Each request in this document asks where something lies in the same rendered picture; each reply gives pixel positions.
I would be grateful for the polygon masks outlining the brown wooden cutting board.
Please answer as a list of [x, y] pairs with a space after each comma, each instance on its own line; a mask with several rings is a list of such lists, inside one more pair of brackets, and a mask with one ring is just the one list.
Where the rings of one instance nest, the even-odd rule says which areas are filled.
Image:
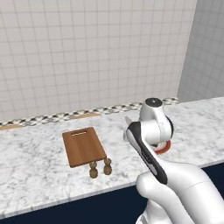
[[68, 163], [71, 168], [105, 159], [105, 150], [93, 127], [62, 134]]

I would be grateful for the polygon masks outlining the dark blue counter cabinets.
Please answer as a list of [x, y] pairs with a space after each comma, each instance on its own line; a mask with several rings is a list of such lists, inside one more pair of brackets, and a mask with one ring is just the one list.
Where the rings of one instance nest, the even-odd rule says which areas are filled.
[[89, 177], [89, 167], [0, 168], [0, 224], [134, 224], [146, 206], [137, 193], [145, 165], [114, 164]]

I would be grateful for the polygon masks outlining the red plate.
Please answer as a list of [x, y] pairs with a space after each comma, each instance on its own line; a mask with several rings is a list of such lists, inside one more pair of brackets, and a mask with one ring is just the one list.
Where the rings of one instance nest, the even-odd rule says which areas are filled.
[[163, 154], [166, 153], [171, 148], [171, 140], [166, 142], [166, 145], [163, 149], [155, 150], [157, 154]]

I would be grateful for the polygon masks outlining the brown wooden shaker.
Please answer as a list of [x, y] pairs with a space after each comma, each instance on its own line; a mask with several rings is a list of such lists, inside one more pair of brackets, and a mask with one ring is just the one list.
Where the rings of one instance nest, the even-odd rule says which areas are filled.
[[89, 166], [90, 166], [89, 175], [92, 179], [95, 179], [98, 176], [98, 170], [96, 169], [97, 163], [91, 162]]
[[110, 175], [112, 172], [112, 167], [111, 167], [111, 159], [110, 158], [105, 158], [104, 159], [104, 168], [103, 171], [106, 175]]

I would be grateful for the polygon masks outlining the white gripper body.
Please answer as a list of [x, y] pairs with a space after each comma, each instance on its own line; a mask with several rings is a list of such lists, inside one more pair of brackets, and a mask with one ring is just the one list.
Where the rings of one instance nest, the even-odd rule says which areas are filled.
[[125, 122], [127, 124], [127, 127], [125, 131], [123, 132], [123, 140], [125, 142], [133, 143], [135, 138], [133, 136], [133, 129], [134, 129], [134, 122], [127, 116], [125, 116]]

